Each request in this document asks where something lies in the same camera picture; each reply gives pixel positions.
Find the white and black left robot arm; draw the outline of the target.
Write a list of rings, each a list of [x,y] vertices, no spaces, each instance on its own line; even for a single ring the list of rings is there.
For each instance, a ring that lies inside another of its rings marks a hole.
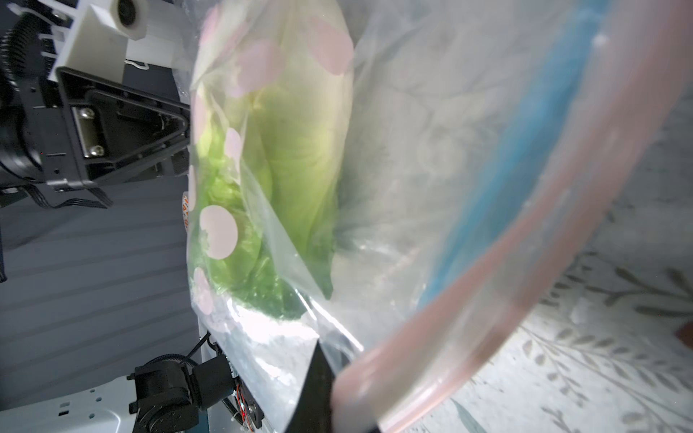
[[[189,162],[191,108],[125,86],[128,60],[166,65],[183,14],[166,1],[32,1],[1,41],[1,191],[42,209],[110,209],[106,188],[177,177]],[[182,432],[228,404],[225,355],[161,355],[130,375],[1,414],[5,432]]]

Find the clear zip-top bag blue seal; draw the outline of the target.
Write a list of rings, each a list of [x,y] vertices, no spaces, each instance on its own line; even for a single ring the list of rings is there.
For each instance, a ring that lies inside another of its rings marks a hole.
[[[451,231],[418,306],[447,286],[508,231],[540,178],[566,123],[608,1],[580,1],[518,104],[467,210]]]

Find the clear zip-top bag pink seal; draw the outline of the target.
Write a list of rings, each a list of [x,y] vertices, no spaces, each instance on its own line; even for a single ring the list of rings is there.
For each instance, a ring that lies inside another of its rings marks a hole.
[[[689,432],[692,5],[608,1],[566,123],[487,252],[418,306],[580,1],[335,1],[354,45],[330,297],[283,230],[305,312],[215,296],[202,326],[285,432],[315,347],[331,432]]]

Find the chinese cabbage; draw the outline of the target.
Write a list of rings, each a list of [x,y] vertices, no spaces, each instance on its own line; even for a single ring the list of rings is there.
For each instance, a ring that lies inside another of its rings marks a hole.
[[[292,257],[333,291],[337,184],[353,102],[354,45],[335,1],[221,1],[200,29],[191,79],[187,265],[215,296],[273,319],[305,312],[275,267]]]

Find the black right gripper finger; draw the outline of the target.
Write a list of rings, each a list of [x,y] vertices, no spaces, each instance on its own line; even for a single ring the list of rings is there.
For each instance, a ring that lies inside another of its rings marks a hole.
[[[315,347],[299,402],[285,432],[330,433],[333,371],[321,344]]]

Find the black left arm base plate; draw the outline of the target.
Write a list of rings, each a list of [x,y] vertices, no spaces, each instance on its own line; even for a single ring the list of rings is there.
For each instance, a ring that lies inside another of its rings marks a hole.
[[[234,397],[240,419],[247,429],[255,432],[263,427],[265,413],[240,376],[235,378],[235,384]]]

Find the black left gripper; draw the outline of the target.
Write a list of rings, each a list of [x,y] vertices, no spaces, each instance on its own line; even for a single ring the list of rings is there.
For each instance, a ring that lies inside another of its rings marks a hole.
[[[1,188],[93,189],[189,167],[191,110],[67,67],[1,71]]]

